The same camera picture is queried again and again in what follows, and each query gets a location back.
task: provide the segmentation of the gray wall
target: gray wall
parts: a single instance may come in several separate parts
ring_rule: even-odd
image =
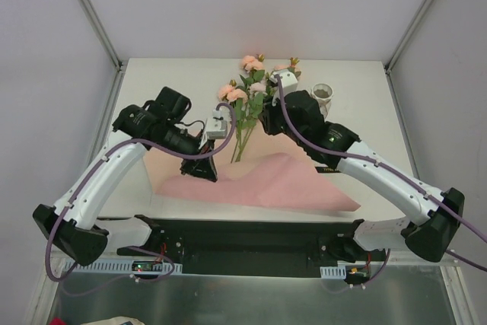
[[[420,176],[462,190],[464,216],[487,232],[487,0],[437,0],[392,76]],[[452,247],[487,265],[467,229]],[[487,323],[487,273],[463,270]]]
[[[114,69],[77,0],[0,12],[0,323],[20,324],[46,245],[32,212],[81,173]]]
[[[422,0],[91,0],[129,57],[387,61]]]

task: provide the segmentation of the white table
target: white table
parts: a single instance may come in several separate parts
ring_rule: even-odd
[[[130,104],[154,99],[163,86],[189,97],[193,108],[186,120],[208,116],[217,102],[217,90],[232,78],[238,80],[236,59],[130,59],[113,118]],[[266,60],[268,69],[286,60]],[[406,146],[382,63],[302,60],[300,89],[325,82],[334,90],[328,120],[358,133],[374,150],[411,174]],[[399,218],[402,212],[367,186],[344,174],[327,174],[361,208],[355,212],[300,211],[191,202],[153,195],[143,162],[137,163],[104,206],[103,217],[136,214],[153,218],[251,221],[371,221]]]

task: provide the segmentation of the artificial flower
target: artificial flower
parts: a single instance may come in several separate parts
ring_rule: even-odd
[[[240,61],[240,68],[241,69],[245,69],[245,66],[247,66],[247,64],[250,64],[251,62],[253,61],[256,61],[256,57],[255,56],[250,56],[250,55],[247,55],[245,56],[241,61]]]
[[[284,64],[276,65],[276,66],[274,66],[274,71],[278,72],[279,70],[284,70],[284,69],[287,69],[288,67],[289,67],[289,65],[284,65]]]
[[[264,93],[264,95],[267,95],[267,93],[266,93],[266,85],[263,84],[263,83],[253,83],[250,86],[249,91],[250,91],[251,94],[255,94],[255,93],[262,92],[262,93]]]
[[[220,90],[218,91],[218,99],[219,100],[224,100],[225,97],[227,97],[227,95],[229,93],[231,93],[233,90],[235,89],[235,87],[232,87],[231,85],[229,84],[226,84],[224,85],[223,87],[220,88]]]
[[[247,70],[248,72],[251,70],[263,70],[263,69],[264,69],[264,64],[262,64],[259,60],[254,60],[245,65],[245,70]]]
[[[237,99],[243,99],[243,102],[246,103],[249,100],[249,97],[247,96],[247,93],[241,89],[234,89],[227,94],[227,100],[229,102],[235,102]]]

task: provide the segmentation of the flower bouquet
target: flower bouquet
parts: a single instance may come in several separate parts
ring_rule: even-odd
[[[245,56],[240,61],[240,68],[243,70],[243,74],[240,75],[241,83],[232,79],[218,91],[218,99],[230,103],[237,114],[237,142],[231,163],[242,158],[245,146],[263,110],[265,97],[274,95],[277,90],[277,86],[269,80],[272,73],[287,69],[297,80],[301,76],[297,58],[290,58],[289,65],[276,65],[271,73],[264,69],[264,59],[263,54]]]

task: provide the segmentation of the small cup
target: small cup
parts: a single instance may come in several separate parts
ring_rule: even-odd
[[[315,84],[311,88],[310,95],[312,98],[317,100],[318,105],[320,106],[320,112],[323,115],[323,118],[326,119],[328,117],[329,109],[332,106],[332,87],[324,83]]]

